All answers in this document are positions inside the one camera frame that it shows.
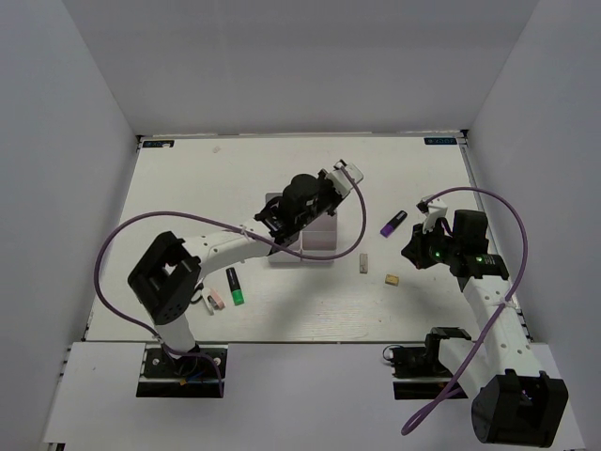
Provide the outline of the purple highlighter marker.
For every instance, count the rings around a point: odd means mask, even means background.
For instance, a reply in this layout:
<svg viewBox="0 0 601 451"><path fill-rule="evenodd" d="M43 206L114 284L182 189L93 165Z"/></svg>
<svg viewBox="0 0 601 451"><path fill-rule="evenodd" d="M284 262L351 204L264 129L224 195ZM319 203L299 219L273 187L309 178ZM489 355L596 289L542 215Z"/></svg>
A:
<svg viewBox="0 0 601 451"><path fill-rule="evenodd" d="M394 231L407 219L408 214L404 210L400 210L395 216L389 220L386 225L380 229L379 233L382 237L390 237Z"/></svg>

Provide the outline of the small tan eraser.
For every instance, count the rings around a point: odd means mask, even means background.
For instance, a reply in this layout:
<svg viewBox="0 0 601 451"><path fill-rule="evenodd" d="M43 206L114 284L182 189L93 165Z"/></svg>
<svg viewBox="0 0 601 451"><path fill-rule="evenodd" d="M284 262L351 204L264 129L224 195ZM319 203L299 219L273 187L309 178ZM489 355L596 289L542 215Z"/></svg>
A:
<svg viewBox="0 0 601 451"><path fill-rule="evenodd" d="M400 279L397 275L387 274L385 276L385 284L386 285L397 287L399 285L399 281L400 281Z"/></svg>

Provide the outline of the grey white eraser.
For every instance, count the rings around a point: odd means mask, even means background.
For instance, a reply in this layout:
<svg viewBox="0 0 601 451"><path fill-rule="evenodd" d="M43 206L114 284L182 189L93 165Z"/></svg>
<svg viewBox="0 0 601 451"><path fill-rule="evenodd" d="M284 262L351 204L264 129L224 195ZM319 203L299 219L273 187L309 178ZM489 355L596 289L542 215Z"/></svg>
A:
<svg viewBox="0 0 601 451"><path fill-rule="evenodd" d="M368 264L368 255L360 254L360 273L368 274L369 264Z"/></svg>

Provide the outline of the green highlighter marker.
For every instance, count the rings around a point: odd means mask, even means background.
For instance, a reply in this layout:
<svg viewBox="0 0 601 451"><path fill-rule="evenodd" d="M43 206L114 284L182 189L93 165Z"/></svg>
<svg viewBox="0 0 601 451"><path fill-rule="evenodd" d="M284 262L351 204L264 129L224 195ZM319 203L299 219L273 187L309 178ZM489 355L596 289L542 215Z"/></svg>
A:
<svg viewBox="0 0 601 451"><path fill-rule="evenodd" d="M245 299L243 296L243 292L239 283L238 275L236 273L236 269L233 267L226 269L226 277L228 286L230 288L232 300L235 306L243 305L245 303Z"/></svg>

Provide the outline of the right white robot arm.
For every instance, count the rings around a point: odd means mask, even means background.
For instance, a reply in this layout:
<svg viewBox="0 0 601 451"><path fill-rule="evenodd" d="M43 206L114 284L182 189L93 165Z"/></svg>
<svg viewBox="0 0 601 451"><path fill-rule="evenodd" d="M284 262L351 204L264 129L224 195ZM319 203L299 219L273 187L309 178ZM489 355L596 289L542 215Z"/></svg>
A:
<svg viewBox="0 0 601 451"><path fill-rule="evenodd" d="M445 265L456 278L480 333L471 340L458 328L442 328L424 351L425 366L451 371L471 401L471 423L481 443L549 448L567 401L563 380L551 378L532 351L519 314L506 300L511 285L501 256L488 251L486 215L457 210L426 214L401 254L417 269Z"/></svg>

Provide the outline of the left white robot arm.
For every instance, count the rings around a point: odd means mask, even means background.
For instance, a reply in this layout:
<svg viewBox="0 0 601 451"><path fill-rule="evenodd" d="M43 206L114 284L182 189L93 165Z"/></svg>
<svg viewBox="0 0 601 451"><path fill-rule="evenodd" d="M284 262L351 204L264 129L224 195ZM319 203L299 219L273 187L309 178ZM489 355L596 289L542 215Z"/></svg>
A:
<svg viewBox="0 0 601 451"><path fill-rule="evenodd" d="M197 367L199 354L185 312L199 281L250 258L279 252L300 257L292 244L303 229L324 214L334 215L362 180L354 164L340 161L330 172L295 176L281 195L241 225L219 224L219 232L187 240L171 231L158 235L131 271L128 285L168 348L169 367L179 375Z"/></svg>

